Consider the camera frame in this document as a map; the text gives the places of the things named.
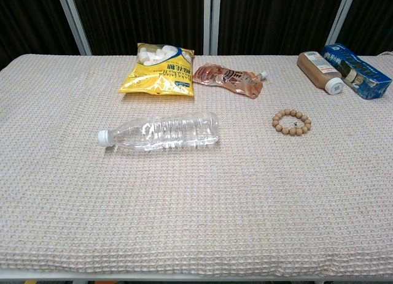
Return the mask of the clear plastic water bottle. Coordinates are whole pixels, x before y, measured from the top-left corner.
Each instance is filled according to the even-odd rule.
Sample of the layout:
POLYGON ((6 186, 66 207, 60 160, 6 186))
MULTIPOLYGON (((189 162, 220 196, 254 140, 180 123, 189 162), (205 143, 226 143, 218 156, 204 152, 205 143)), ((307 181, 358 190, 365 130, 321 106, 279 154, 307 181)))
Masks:
POLYGON ((219 140, 219 123, 211 112, 183 113, 168 117, 132 119, 115 129, 98 132, 102 147, 124 147, 135 151, 204 147, 219 140))

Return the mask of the brown spouted sauce pouch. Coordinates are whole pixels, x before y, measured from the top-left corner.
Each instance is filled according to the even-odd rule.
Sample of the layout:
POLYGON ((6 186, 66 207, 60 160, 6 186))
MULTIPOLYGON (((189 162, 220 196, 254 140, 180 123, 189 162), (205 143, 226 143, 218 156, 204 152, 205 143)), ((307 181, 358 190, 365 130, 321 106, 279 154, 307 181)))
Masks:
POLYGON ((193 82, 206 86, 218 86, 233 93, 255 99, 263 88, 267 72, 258 74, 236 71, 216 64, 204 64, 193 75, 193 82))

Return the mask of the beige waffle table cloth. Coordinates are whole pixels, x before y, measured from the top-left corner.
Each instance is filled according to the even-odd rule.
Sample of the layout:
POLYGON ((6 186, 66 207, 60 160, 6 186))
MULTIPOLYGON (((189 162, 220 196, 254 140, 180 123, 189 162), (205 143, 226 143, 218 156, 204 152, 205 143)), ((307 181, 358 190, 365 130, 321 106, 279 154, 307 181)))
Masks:
POLYGON ((294 56, 197 56, 267 71, 257 99, 119 94, 133 56, 23 55, 0 71, 5 269, 393 279, 393 83, 317 89, 294 56), (102 147, 144 117, 216 114, 204 147, 102 147))

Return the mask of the yellow marshmallow bag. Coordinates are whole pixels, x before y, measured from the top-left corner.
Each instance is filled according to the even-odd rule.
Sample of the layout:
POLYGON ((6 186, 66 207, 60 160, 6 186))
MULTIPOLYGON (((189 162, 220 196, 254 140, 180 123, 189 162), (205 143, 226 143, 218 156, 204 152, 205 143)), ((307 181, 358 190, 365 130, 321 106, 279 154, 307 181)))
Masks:
POLYGON ((190 49, 139 43, 136 64, 119 93, 192 97, 193 57, 194 51, 190 49))

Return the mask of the black pleated curtain panel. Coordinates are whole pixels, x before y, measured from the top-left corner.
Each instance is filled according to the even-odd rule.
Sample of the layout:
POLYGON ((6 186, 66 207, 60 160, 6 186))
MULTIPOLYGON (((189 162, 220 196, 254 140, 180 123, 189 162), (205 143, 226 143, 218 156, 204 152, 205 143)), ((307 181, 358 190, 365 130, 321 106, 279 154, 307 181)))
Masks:
POLYGON ((393 0, 353 0, 336 42, 357 55, 393 51, 393 0))
POLYGON ((341 0, 220 0, 219 55, 322 50, 341 0))
POLYGON ((25 54, 80 54, 60 0, 0 0, 0 70, 25 54))
POLYGON ((204 0, 74 0, 93 55, 135 55, 139 43, 203 53, 204 0))

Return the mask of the brown bottle white cap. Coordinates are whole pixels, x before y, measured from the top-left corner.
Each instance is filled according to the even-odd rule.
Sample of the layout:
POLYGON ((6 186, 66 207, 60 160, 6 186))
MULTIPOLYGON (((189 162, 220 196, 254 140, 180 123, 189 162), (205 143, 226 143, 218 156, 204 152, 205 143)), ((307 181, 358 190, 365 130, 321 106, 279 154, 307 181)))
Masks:
POLYGON ((328 94, 336 95, 343 91, 345 84, 341 79, 341 74, 318 52, 300 53, 297 66, 317 88, 328 94))

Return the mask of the blue rectangular carton box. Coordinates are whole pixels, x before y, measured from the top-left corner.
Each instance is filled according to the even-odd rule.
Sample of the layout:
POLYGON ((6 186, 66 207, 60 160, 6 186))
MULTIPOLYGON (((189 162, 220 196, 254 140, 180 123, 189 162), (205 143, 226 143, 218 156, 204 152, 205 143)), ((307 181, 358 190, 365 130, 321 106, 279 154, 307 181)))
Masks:
POLYGON ((392 82, 392 79, 344 45, 326 45, 322 56, 341 74, 344 83, 362 99, 381 98, 392 82))

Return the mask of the grey metal frame post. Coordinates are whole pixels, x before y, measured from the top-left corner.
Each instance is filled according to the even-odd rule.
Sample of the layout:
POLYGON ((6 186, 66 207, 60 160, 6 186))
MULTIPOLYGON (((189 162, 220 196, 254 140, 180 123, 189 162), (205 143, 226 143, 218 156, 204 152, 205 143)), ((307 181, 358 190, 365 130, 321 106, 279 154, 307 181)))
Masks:
POLYGON ((333 21, 332 27, 330 29, 329 35, 325 42, 325 45, 334 44, 340 34, 344 21, 347 14, 351 8, 353 0, 341 0, 340 6, 337 10, 336 17, 333 21))
POLYGON ((88 42, 84 26, 80 19, 79 12, 74 0, 60 0, 63 12, 68 21, 72 35, 76 42, 79 53, 82 56, 92 56, 90 44, 88 42))
POLYGON ((220 0, 203 0, 203 54, 216 56, 219 43, 220 0))

